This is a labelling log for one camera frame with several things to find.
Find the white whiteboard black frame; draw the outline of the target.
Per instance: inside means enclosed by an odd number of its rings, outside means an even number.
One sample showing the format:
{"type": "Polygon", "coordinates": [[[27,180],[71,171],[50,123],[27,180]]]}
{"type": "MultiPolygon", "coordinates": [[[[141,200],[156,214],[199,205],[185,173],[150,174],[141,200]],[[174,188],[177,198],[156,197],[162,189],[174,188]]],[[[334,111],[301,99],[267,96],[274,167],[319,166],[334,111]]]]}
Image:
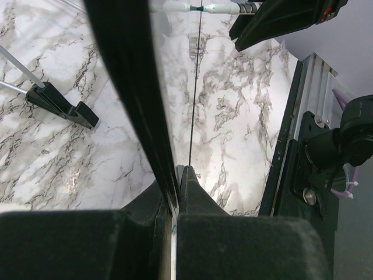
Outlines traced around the white whiteboard black frame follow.
{"type": "Polygon", "coordinates": [[[201,1],[85,1],[109,81],[107,153],[113,206],[157,183],[180,208],[177,169],[189,162],[201,1]]]}

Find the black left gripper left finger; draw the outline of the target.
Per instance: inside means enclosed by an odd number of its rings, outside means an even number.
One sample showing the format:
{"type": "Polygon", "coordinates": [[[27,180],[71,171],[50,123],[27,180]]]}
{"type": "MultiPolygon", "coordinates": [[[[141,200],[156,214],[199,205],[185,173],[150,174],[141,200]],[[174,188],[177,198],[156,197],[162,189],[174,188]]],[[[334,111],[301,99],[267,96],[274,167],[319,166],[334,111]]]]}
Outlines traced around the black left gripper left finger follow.
{"type": "Polygon", "coordinates": [[[171,214],[157,183],[122,209],[1,214],[2,279],[170,279],[171,214]]]}

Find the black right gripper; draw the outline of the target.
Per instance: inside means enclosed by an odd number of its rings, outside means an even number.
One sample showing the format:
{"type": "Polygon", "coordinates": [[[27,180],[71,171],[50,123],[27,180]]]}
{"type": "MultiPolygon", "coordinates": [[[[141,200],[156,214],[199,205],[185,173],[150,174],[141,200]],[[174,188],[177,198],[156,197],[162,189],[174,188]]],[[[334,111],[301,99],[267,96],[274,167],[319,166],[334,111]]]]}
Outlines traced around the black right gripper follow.
{"type": "Polygon", "coordinates": [[[254,15],[239,15],[229,36],[243,51],[262,41],[307,29],[337,16],[348,0],[264,1],[254,15]]]}

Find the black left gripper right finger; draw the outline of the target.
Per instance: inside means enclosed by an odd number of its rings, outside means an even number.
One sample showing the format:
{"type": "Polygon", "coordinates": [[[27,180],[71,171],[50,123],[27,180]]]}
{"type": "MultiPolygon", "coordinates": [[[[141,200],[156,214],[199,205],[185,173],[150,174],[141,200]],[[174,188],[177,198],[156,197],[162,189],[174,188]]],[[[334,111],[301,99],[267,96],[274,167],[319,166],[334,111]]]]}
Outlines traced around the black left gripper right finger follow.
{"type": "Polygon", "coordinates": [[[177,219],[177,279],[331,279],[321,239],[300,218],[231,216],[186,166],[177,219]]]}

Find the green whiteboard marker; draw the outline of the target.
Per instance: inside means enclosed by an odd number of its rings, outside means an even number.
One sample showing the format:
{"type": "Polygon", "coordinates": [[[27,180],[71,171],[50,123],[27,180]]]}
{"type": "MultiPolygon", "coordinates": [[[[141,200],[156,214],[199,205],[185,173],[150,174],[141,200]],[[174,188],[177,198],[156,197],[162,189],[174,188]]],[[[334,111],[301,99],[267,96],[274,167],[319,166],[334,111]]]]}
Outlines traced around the green whiteboard marker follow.
{"type": "Polygon", "coordinates": [[[262,6],[262,2],[245,2],[245,3],[212,3],[210,5],[197,7],[197,11],[211,14],[228,14],[228,15],[254,15],[262,6]]]}

